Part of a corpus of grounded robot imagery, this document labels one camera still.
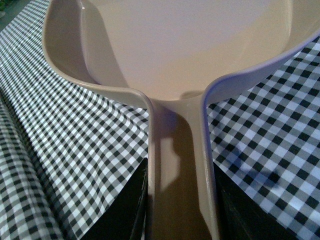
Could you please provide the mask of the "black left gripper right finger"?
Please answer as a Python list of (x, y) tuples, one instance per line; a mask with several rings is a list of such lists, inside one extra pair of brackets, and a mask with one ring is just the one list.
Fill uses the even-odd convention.
[(296, 240), (297, 237), (260, 208), (216, 164), (219, 213), (224, 240)]

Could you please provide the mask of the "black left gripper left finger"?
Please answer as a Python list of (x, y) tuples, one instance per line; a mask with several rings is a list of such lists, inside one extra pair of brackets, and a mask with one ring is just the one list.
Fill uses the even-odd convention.
[(148, 193), (148, 159), (144, 158), (116, 199), (83, 240), (140, 240)]

